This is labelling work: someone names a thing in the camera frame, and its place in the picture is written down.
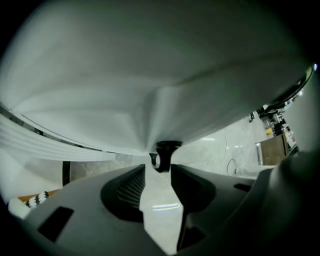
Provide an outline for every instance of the white wall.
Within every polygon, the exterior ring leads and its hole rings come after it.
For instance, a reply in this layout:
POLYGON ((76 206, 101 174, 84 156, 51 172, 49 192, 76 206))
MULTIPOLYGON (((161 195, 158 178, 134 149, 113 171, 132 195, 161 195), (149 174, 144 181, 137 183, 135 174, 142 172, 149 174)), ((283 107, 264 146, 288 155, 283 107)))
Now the white wall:
POLYGON ((30 157, 0 147, 0 192, 12 198, 62 188, 62 161, 30 157))

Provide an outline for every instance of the black and white striped object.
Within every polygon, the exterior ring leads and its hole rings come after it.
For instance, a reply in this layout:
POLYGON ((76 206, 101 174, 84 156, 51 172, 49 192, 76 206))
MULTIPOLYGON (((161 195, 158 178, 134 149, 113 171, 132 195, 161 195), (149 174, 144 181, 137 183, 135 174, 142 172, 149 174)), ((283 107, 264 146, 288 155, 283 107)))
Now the black and white striped object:
POLYGON ((49 197, 49 193, 47 191, 43 191, 42 193, 31 197, 28 201, 25 202, 25 205, 29 208, 36 208, 38 204, 42 204, 49 197))

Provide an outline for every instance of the black cord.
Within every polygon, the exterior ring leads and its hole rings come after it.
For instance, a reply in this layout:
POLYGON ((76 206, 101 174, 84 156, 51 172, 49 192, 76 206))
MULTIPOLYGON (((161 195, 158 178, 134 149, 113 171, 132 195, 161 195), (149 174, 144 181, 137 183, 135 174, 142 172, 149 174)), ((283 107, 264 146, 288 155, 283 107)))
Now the black cord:
POLYGON ((235 170, 234 170, 234 173, 233 173, 233 174, 235 174, 235 173, 236 173, 236 171, 237 171, 237 169, 238 169, 238 165, 237 165, 236 160, 234 160, 233 158, 231 158, 231 159, 230 159, 230 161, 228 162, 228 165, 226 166, 226 173, 228 174, 228 176, 230 176, 230 174, 229 174, 229 172, 228 172, 228 167, 229 167, 229 164, 230 164, 230 162, 231 162, 232 160, 234 161, 235 166, 236 166, 236 168, 235 168, 235 170))

